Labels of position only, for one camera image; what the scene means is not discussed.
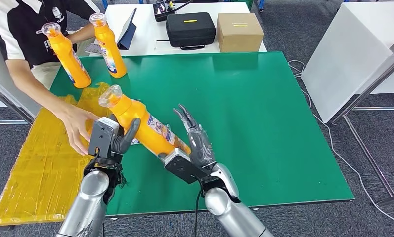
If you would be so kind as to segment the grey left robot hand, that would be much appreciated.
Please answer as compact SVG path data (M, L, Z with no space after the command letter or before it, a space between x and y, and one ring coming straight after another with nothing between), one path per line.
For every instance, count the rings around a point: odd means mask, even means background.
M118 132L111 142L111 151L118 154L124 154L130 147L139 130L141 119L134 118L128 128L123 128L117 121L114 114L111 114L109 118L119 125Z

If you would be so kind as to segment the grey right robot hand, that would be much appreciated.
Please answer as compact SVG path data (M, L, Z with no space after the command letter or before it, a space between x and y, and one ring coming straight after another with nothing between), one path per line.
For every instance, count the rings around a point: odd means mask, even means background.
M179 109L173 108L173 111L179 116L187 132L191 162L200 168L211 169L216 162L205 130L184 105L178 106Z

